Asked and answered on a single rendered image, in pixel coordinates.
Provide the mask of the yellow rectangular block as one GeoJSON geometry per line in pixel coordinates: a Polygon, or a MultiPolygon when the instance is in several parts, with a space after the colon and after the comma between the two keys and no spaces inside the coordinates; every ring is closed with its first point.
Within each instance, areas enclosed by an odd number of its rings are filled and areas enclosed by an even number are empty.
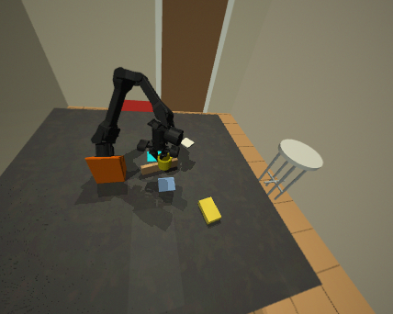
{"type": "Polygon", "coordinates": [[[198,205],[207,224],[221,219],[221,215],[211,197],[199,200],[198,205]]]}

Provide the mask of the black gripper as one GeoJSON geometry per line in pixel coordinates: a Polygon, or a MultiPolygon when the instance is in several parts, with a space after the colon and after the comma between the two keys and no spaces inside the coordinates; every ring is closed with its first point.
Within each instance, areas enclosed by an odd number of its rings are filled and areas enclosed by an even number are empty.
{"type": "Polygon", "coordinates": [[[138,151],[146,151],[146,148],[149,148],[149,154],[151,154],[157,162],[158,162],[158,160],[157,160],[158,151],[161,151],[160,160],[163,157],[166,157],[168,152],[170,152],[169,156],[174,157],[174,158],[178,157],[180,147],[172,145],[172,147],[169,148],[169,146],[165,145],[165,139],[156,140],[156,139],[152,138],[152,144],[151,143],[149,144],[149,143],[150,143],[149,140],[140,140],[140,142],[137,145],[137,150],[138,151]]]}

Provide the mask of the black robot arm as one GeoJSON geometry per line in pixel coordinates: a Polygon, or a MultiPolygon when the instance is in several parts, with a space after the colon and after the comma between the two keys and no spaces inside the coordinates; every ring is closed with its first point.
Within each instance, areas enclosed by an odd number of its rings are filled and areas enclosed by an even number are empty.
{"type": "Polygon", "coordinates": [[[152,119],[147,123],[147,125],[152,127],[152,137],[156,140],[165,139],[166,145],[168,142],[175,146],[181,144],[184,131],[174,127],[174,113],[163,103],[144,74],[119,67],[114,71],[113,84],[115,88],[106,119],[98,126],[95,135],[91,139],[92,143],[95,143],[95,157],[111,157],[115,155],[113,144],[116,143],[120,132],[118,118],[126,94],[132,89],[133,85],[141,87],[152,104],[154,115],[162,122],[152,119]]]}

